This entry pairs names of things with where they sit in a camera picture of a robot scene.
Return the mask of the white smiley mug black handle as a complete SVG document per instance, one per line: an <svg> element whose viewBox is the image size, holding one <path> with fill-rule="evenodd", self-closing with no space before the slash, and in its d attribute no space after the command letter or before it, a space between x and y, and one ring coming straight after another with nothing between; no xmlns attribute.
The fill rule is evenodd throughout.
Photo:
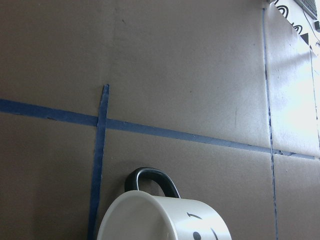
<svg viewBox="0 0 320 240"><path fill-rule="evenodd" d="M107 209L99 240L230 240L222 217L204 202L184 199L163 171L140 167Z"/></svg>

